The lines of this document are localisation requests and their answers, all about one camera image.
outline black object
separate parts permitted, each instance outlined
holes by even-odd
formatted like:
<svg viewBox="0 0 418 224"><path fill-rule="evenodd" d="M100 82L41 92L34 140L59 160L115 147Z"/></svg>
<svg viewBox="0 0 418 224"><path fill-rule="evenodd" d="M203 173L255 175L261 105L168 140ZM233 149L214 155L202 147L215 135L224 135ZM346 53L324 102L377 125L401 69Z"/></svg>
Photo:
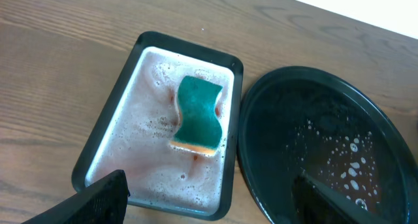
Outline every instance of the black object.
<svg viewBox="0 0 418 224"><path fill-rule="evenodd" d="M285 67L258 80L242 103L238 158L253 198L273 223L300 223L291 188L301 168L351 192L345 195L353 203L366 200L369 212L391 223L418 223L418 170L408 146L368 97L327 72ZM360 163L358 190L342 174L352 162Z"/></svg>
<svg viewBox="0 0 418 224"><path fill-rule="evenodd" d="M129 196L125 173L115 170L25 224L122 224Z"/></svg>
<svg viewBox="0 0 418 224"><path fill-rule="evenodd" d="M305 173L296 177L292 194L305 224L389 224Z"/></svg>
<svg viewBox="0 0 418 224"><path fill-rule="evenodd" d="M180 40L161 33L147 31L141 34L135 42L131 53L123 67L115 86L110 93L110 96L104 105L102 112L93 128L86 145L84 146L77 163L72 171L72 186L77 192L82 191L86 186L84 180L88 169L93 161L97 149L102 141L103 135L112 119L114 111L120 101L123 91L138 63L142 51L147 47L157 47L168 50L177 54L182 54L188 57L199 59L208 63L213 63L221 67L230 69L234 74L233 96L231 106L231 117L229 121L229 131L227 139L227 150L225 154L225 165L223 169L223 179L221 188L221 201L218 210L210 215L204 216L200 214L192 214L190 212L177 212L174 210L167 210L166 208L158 208L154 206L147 206L164 212L172 212L183 216L191 216L205 220L217 220L222 218L228 212L231 206L234 166L236 155L236 142L238 138L238 117L241 101L241 88L244 67L241 61L229 54L219 52L213 49L205 48L197 44L193 44L184 40ZM128 200L128 204L135 206L142 206L139 203Z"/></svg>

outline rectangular tray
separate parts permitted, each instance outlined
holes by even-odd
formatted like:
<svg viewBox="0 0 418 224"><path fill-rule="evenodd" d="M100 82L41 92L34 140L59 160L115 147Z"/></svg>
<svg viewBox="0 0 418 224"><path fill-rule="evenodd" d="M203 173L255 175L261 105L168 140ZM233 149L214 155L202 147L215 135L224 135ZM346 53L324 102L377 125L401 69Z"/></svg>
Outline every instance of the rectangular tray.
<svg viewBox="0 0 418 224"><path fill-rule="evenodd" d="M234 162L235 162L235 153L236 153L236 141L238 135L238 115L239 115L239 108L240 108L240 96L241 96L241 88L242 88L242 78L244 68L241 61L229 54L225 54L222 52L218 52L216 50L212 50L209 48L205 48L196 44L192 44L190 42L186 42L184 40L176 39L174 37L170 37L167 35L163 35L157 32L148 31L141 36L139 36L137 42L135 43L127 62L124 68L121 71L121 74L114 86L114 89L110 93L110 96L104 105L104 108L93 128L80 157L77 160L77 163L74 167L72 172L72 185L74 189L79 192L83 190L86 185L86 181L88 180L87 177L92 172L89 172L89 169L95 170L94 166L97 163L96 161L100 159L95 158L102 157L103 153L107 152L110 149L106 149L103 152L103 148L110 147L110 146L101 146L103 141L108 140L109 132L106 131L113 130L115 123L112 122L112 118L116 114L116 110L118 108L119 103L125 101L126 95L130 93L131 84L130 79L136 78L139 76L138 70L135 72L135 69L140 68L137 66L143 65L141 64L141 55L147 55L149 53L148 50L156 50L156 52L160 53L172 53L178 54L178 56L185 56L185 59L190 63L190 61L196 60L197 63L205 62L207 66L220 66L229 69L233 73L233 83L232 83L232 98L231 98L231 111L229 114L229 126L228 132L225 134L226 149L225 150L225 158L223 163L223 174L222 181L221 181L221 189L220 189L220 202L219 206L216 208L215 212L202 212L198 208L193 209L193 207L181 207L178 208L170 208L167 206L159 205L158 202L150 202L144 203L139 202L138 199L129 199L128 204L135 205L135 206L142 206L146 208L152 208L156 210L161 210L164 212L170 212L174 214L180 214L184 216L195 217L199 219L205 220L217 220L222 218L229 210L231 205L231 198L232 198L232 188L233 188L233 176L234 176Z"/></svg>

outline tray rim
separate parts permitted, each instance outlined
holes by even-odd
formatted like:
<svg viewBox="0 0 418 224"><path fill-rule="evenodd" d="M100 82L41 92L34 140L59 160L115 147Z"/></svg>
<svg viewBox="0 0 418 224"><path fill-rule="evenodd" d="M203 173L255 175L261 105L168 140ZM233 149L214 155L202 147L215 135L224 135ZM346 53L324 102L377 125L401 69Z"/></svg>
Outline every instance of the tray rim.
<svg viewBox="0 0 418 224"><path fill-rule="evenodd" d="M127 61L123 69L121 70L120 75L116 80L116 83L112 91L110 92L110 95L96 121L96 124L93 127L91 134L87 139L87 142L83 147L83 150L81 151L81 154L72 170L72 186L77 192L80 192L81 190L86 188L86 174L93 161L93 158L95 157L96 151L99 148L100 142L105 134L108 124L112 119L113 113L116 107L118 106L123 91L126 88L126 85L137 65L137 62L142 52L147 47L152 46L228 68L234 74L233 96L227 137L227 149L225 151L225 163L223 168L223 181L221 185L221 199L219 202L219 207L215 211L215 213L206 216L189 212L181 212L178 210L171 210L167 208L160 208L156 206L140 206L145 208L151 208L154 210L169 212L172 214L179 214L183 216L204 219L208 221L215 221L221 219L229 211L232 201L235 155L238 140L238 119L244 66L237 57L232 56L230 54L226 54L217 50L213 50L211 48L206 48L198 44L187 42L185 40L164 35L156 31L146 31L142 33L135 42L133 49L131 50L131 53L129 54L129 57L127 58ZM133 206L139 206L137 204L133 204L132 202L128 202L128 204Z"/></svg>
<svg viewBox="0 0 418 224"><path fill-rule="evenodd" d="M273 79L277 80L278 78L281 78L282 80L309 80L318 84L322 84L328 88L333 88L337 92L349 97L352 101L361 106L363 110L365 110L364 107L358 102L361 101L366 103L367 107L371 110L369 112L365 110L366 113L373 119L373 121L375 121L374 118L378 120L378 128L384 132L383 135L385 135L385 138L388 141L388 146L394 154L395 158L397 158L398 166L403 179L402 183L405 188L405 207L407 208L407 212L404 223L413 223L411 220L417 221L418 190L414 190L414 187L418 187L418 167L408 145L402 138L402 135L399 133L390 119L385 115L385 113L356 87L329 72L305 66L279 67L276 70L266 73L250 87L242 99L240 121L238 126L238 164L240 165L242 175L249 189L249 192L251 193L251 196L265 217L271 223L277 223L277 217L270 216L269 214L272 214L271 209L265 202L262 201L262 199L259 199L259 191L255 185L255 180L251 174L251 169L246 162L248 157L243 149L245 140L243 138L244 135L242 132L244 131L244 122L246 121L248 108L251 106L251 104L253 104L253 99L260 91L260 88L267 88Z"/></svg>

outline baking tray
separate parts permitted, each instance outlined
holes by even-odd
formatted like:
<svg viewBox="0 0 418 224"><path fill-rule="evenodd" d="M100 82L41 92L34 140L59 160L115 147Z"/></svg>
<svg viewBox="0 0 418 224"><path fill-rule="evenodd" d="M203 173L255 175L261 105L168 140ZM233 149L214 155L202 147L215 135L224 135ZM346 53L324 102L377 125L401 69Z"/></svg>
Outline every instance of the baking tray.
<svg viewBox="0 0 418 224"><path fill-rule="evenodd" d="M220 219L228 212L229 207L231 206L236 141L238 135L237 130L240 96L242 89L242 77L244 72L243 65L238 58L229 54L218 52L216 50L205 48L197 44L192 44L190 42L186 42L184 40L176 39L174 37L153 31L148 31L141 34L141 36L139 36L138 40L136 41L127 59L127 62L114 86L114 89L110 93L110 96L104 105L99 119L97 120L97 123L95 124L95 127L93 128L88 141L86 142L86 145L84 146L84 149L82 150L82 153L80 154L80 157L75 164L74 170L72 172L72 185L76 191L81 191L86 188L86 185L89 185L86 183L86 181L89 180L92 170L95 170L95 168L92 166L92 163L94 162L94 164L96 164L96 161L100 161L100 158L103 157L102 154L105 153L103 152L105 149L102 149L103 146L101 147L101 144L103 141L108 140L107 137L110 137L109 132L107 131L110 130L109 128L111 128L112 124L115 124L114 121L117 121L114 119L114 116L116 114L120 114L119 112L116 112L119 109L118 105L120 102L125 101L126 94L129 95L132 91L129 90L128 93L125 93L125 89L131 88L131 79L132 76L137 73L135 70L138 68L137 66L139 65L138 63L140 63L141 55L147 55L150 52L157 52L157 54L168 54L173 56L173 58L176 58L174 55L177 55L179 58L182 57L189 63L196 62L199 65L206 65L208 68L226 68L228 69L228 72L231 72L233 75L233 78L230 79L230 86L232 87L231 107L230 109L226 108L227 112L225 113L225 115L229 114L229 121L227 122L228 130L225 132L225 143L223 144L225 148L222 149L222 153L224 152L222 155L223 164L220 163L219 166L221 169L221 182L219 185L220 189L219 193L215 194L219 195L219 202L216 206L213 206L215 209L212 208L211 211L205 211L199 208L195 208L195 206L187 205L178 205L175 208L172 206L160 205L164 203L163 201L161 201L162 203L153 202L152 200L149 200L149 202L139 202L138 199L135 200L132 198L132 196L129 198L128 204L205 220ZM129 184L129 171L127 173L127 179ZM135 196L135 190L133 191L130 188L130 192L131 194L134 193L133 196Z"/></svg>
<svg viewBox="0 0 418 224"><path fill-rule="evenodd" d="M418 222L418 168L404 139L366 95L325 71L283 67L251 87L238 160L272 223L299 223L291 187L302 171L391 223Z"/></svg>

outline wooden table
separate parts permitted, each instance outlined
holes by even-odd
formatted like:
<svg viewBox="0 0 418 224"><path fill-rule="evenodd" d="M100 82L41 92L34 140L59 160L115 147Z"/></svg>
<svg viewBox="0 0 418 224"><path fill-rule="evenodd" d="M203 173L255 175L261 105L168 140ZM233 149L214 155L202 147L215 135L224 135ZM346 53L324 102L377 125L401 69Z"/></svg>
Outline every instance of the wooden table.
<svg viewBox="0 0 418 224"><path fill-rule="evenodd" d="M288 65L335 74L381 107L418 158L418 40L293 0L0 0L0 223L74 194L72 168L149 30L239 57L243 91ZM205 223L133 206L125 222ZM218 222L267 223L238 166Z"/></svg>

